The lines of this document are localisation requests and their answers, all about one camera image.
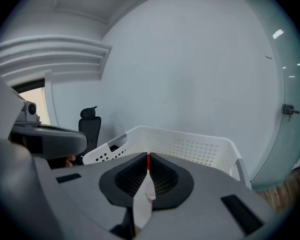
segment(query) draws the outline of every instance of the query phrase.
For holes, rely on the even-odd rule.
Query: wooden floor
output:
[[[282,186],[277,186],[257,193],[277,213],[293,206],[300,196],[300,168],[294,170]]]

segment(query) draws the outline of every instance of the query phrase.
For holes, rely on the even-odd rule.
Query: ceiling molding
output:
[[[50,8],[50,7],[36,7],[36,8],[27,8],[27,9],[21,9],[18,11],[18,14],[28,14],[28,13],[35,13],[35,12],[43,12],[43,13],[49,13],[49,12],[55,12],[55,13],[64,13],[64,14],[71,14],[76,15],[79,17],[91,19],[97,22],[100,22],[102,24],[107,25],[109,22],[108,18],[100,17],[100,16],[94,16],[88,13],[80,12],[80,11],[74,11],[69,9],[61,9],[61,8]]]
[[[0,43],[0,75],[10,83],[52,72],[91,72],[102,77],[111,45],[68,35],[40,35]]]

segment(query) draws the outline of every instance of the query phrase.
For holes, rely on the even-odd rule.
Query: gray plastic panel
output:
[[[91,214],[88,213],[89,206],[85,204],[85,199],[82,199],[81,202],[74,202],[71,195],[67,193],[65,190],[69,189],[65,187],[64,184],[68,184],[69,182],[65,182],[59,184],[52,173],[52,170],[49,168],[49,165],[45,159],[35,157],[35,166],[37,168],[37,172],[39,175],[39,181],[41,186],[44,190],[44,195],[60,224],[60,228],[62,230],[63,236],[67,240],[95,240],[95,239],[107,239],[107,240],[119,240],[120,238],[116,235],[108,232],[102,223],[99,225],[94,220],[95,218],[91,217]],[[61,171],[57,176],[63,176],[68,174],[71,169],[75,169],[76,167],[72,168],[65,168],[69,169]],[[77,197],[79,197],[81,193],[80,184],[73,185],[73,191],[77,192]],[[93,196],[94,192],[93,189],[90,189],[92,195],[89,194],[88,196]],[[121,212],[115,213],[114,216],[120,216]]]
[[[8,140],[0,140],[0,205],[30,239],[63,239],[32,156],[25,147]]]
[[[77,178],[60,184],[62,190],[89,218],[105,228],[112,229],[121,224],[125,213],[125,207],[112,205],[99,189],[99,179],[106,171],[118,166],[139,154],[123,156],[121,158],[98,162],[83,166],[59,168],[52,170],[55,177],[78,173]]]
[[[221,197],[236,195],[262,221],[274,212],[256,193],[226,173],[177,157],[159,154],[186,169],[194,179],[190,196],[176,209],[153,211],[151,219],[136,239],[229,239],[245,237]]]
[[[77,155],[87,147],[87,138],[82,132],[57,126],[15,124],[11,131],[21,135],[40,137],[42,139],[43,153],[32,155],[45,159]]]

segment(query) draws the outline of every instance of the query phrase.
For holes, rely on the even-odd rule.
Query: black rubber pad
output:
[[[69,182],[69,181],[73,181],[75,179],[81,178],[81,175],[79,173],[73,173],[73,174],[69,174],[66,176],[61,176],[61,177],[57,177],[56,181],[58,183],[64,183],[64,182]]]
[[[221,200],[246,235],[263,226],[263,223],[236,195],[221,197]]]

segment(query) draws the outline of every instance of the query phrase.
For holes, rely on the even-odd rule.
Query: white laundry basket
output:
[[[111,152],[112,145],[125,141]],[[97,147],[83,157],[85,165],[106,162],[135,153],[154,152],[188,160],[203,166],[219,169],[233,176],[239,173],[240,181],[251,188],[245,164],[236,145],[227,138],[137,126],[125,134]]]

